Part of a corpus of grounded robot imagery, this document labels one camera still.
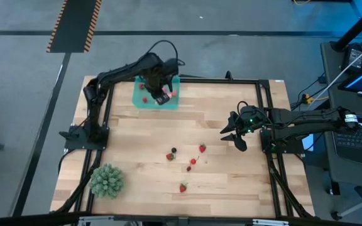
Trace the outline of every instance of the white cable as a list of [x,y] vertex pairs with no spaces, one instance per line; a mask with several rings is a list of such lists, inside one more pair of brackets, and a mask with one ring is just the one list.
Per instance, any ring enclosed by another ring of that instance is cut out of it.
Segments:
[[311,107],[311,105],[315,102],[315,100],[317,100],[325,91],[327,91],[333,84],[334,82],[351,66],[353,65],[358,59],[360,59],[362,57],[362,54],[360,56],[358,56],[353,62],[351,62],[349,64],[349,66],[347,66],[327,87],[326,89],[324,89],[315,99],[314,101],[311,102],[311,104],[308,106],[307,110],[309,109],[309,107]]

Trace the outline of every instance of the yellow and black hazard tape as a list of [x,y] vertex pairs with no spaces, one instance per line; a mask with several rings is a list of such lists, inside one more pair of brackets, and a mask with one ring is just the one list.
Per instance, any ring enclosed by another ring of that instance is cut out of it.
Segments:
[[94,5],[94,11],[92,15],[92,21],[90,22],[89,30],[87,32],[84,53],[87,53],[91,48],[94,29],[96,28],[97,18],[99,17],[100,7],[101,7],[101,0],[96,0],[96,4]]
[[54,26],[54,29],[53,29],[53,33],[51,34],[50,41],[48,42],[47,53],[49,53],[49,52],[51,51],[51,49],[50,49],[50,48],[51,48],[51,44],[53,43],[54,36],[55,36],[55,33],[57,32],[58,25],[60,24],[60,20],[61,20],[62,14],[63,14],[63,10],[65,9],[65,6],[67,5],[67,1],[68,1],[68,0],[64,0],[64,2],[63,2],[63,4],[62,4],[60,14],[58,15],[57,22],[55,23],[55,26]]

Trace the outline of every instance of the table leg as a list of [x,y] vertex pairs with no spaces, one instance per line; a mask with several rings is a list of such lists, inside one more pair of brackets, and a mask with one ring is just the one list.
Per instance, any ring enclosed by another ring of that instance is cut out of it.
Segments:
[[340,186],[339,183],[331,181],[331,187],[326,192],[330,195],[340,195]]

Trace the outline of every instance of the gray carpet floor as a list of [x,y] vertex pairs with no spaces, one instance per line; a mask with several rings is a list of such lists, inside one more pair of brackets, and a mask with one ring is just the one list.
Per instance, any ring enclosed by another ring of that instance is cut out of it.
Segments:
[[[0,30],[51,30],[62,1],[0,0]],[[203,31],[337,31],[348,30],[358,17],[348,3],[310,3],[290,0],[104,0],[96,30],[203,30]],[[85,75],[135,61],[154,42],[168,39],[187,65],[180,73],[235,78],[282,79],[288,97],[298,93],[323,72],[322,37],[259,36],[95,36],[89,53],[71,55],[40,162],[24,209],[25,215],[47,213],[57,180],[65,131],[72,122]],[[46,53],[49,36],[0,36],[0,217],[11,214],[30,150],[57,79],[63,54]],[[155,49],[162,58],[173,52]],[[321,86],[315,84],[308,92]],[[324,191],[327,174],[308,166],[307,178],[315,213],[331,219],[359,200],[352,185],[341,185],[342,195]],[[344,221],[361,222],[362,209]]]

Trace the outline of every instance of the wire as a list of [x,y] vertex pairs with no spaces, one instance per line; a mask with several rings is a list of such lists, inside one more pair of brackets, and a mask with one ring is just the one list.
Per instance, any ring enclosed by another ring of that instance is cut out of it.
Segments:
[[237,112],[238,112],[238,115],[239,115],[239,104],[241,104],[241,103],[244,103],[245,104],[245,106],[248,106],[248,103],[247,102],[245,102],[245,101],[240,101],[240,102],[238,102],[238,104],[237,104]]
[[309,146],[309,148],[305,149],[305,151],[308,151],[310,148],[314,147],[315,143],[319,140],[319,138],[321,138],[324,135],[324,133],[322,133],[319,137],[317,137],[317,139],[315,139],[315,141],[312,143],[311,146]]
[[360,56],[358,56],[355,60],[353,60],[353,62],[351,62],[344,70],[342,70],[342,72],[326,87],[326,89],[324,89],[315,99],[314,101],[308,106],[307,110],[311,107],[311,105],[315,102],[315,100],[317,100],[325,91],[327,91],[335,81],[338,80],[338,78],[349,68],[351,67],[358,59],[360,59],[362,57],[362,54]]
[[185,62],[183,62],[182,60],[178,59],[178,65],[179,65],[179,66],[185,66]]
[[174,45],[171,41],[168,41],[168,40],[160,40],[160,41],[157,41],[155,44],[153,44],[153,45],[150,47],[150,49],[149,49],[143,56],[145,56],[145,55],[147,55],[148,53],[150,53],[150,51],[151,51],[155,46],[157,46],[157,44],[162,43],[162,42],[167,42],[167,43],[169,43],[170,45],[173,46],[173,49],[174,49],[174,51],[175,51],[175,58],[176,58],[177,61],[178,61],[178,51],[177,51],[177,48],[175,47],[175,45]]
[[69,138],[77,129],[79,129],[83,124],[85,124],[86,120],[88,120],[90,116],[87,116],[85,120],[83,120],[78,126],[76,126],[75,129],[73,129],[71,132],[59,132],[61,136],[63,136],[65,139]]
[[[261,110],[259,110],[259,109],[256,109],[259,113],[261,113],[263,116],[265,116],[265,118],[269,121],[269,123],[271,124],[271,125],[273,125],[273,123],[272,123],[272,121],[269,119],[269,117],[265,114],[265,113],[263,113]],[[238,119],[240,119],[241,118],[241,116],[243,115],[243,114],[245,114],[245,113],[252,113],[252,110],[249,110],[249,111],[246,111],[246,112],[243,112],[243,113],[241,113],[238,117],[237,117],[237,119],[235,120],[235,122],[237,122],[238,121]]]
[[296,103],[291,104],[291,105],[290,105],[290,108],[293,108],[295,104],[298,104],[298,103],[300,102],[300,97],[301,97],[301,93],[302,93],[302,92],[306,91],[309,87],[313,86],[313,85],[314,85],[316,82],[318,82],[318,81],[319,81],[319,77],[317,78],[317,80],[315,80],[314,82],[312,82],[307,88],[301,90],[301,91],[299,92],[299,96],[298,96],[298,98],[297,98]]
[[[342,83],[342,82],[344,82],[344,81],[336,82],[334,85],[337,85],[337,84]],[[308,97],[307,99],[309,99],[309,98],[317,95],[319,92],[321,92],[321,91],[324,90],[325,88],[326,88],[326,87],[323,87],[323,88],[321,88],[320,90],[316,91],[314,94],[312,94],[312,95],[311,95],[310,97]],[[296,108],[299,108],[299,110],[301,110],[300,105],[303,104],[307,99],[302,99],[299,104],[297,104],[294,108],[292,108],[292,110],[294,110],[294,109],[296,109]]]
[[63,159],[64,159],[68,154],[70,154],[72,151],[74,151],[74,149],[68,149],[68,151],[67,151],[65,154],[63,154],[63,156],[61,157],[60,162],[59,162],[59,164],[58,164],[58,175],[60,175],[61,164],[62,164]]
[[[328,113],[325,113],[325,115],[329,115],[329,114],[332,114],[333,112],[337,111],[337,109],[334,109]],[[281,128],[277,128],[277,129],[284,129],[286,128],[287,126],[291,125],[291,123],[294,122],[294,120],[298,119],[299,117],[304,117],[304,116],[322,116],[323,114],[301,114],[301,115],[298,115],[298,116],[295,116],[292,120],[288,121],[288,122],[282,122],[282,124],[284,124],[284,126],[282,126]]]
[[306,2],[300,3],[300,4],[297,3],[296,0],[293,0],[293,2],[294,2],[296,5],[298,5],[298,6],[302,6],[303,4],[307,4],[307,3],[311,2],[311,0],[307,0]]
[[323,98],[320,98],[320,99],[317,99],[317,100],[327,100],[327,99],[329,99],[329,97],[323,97]]

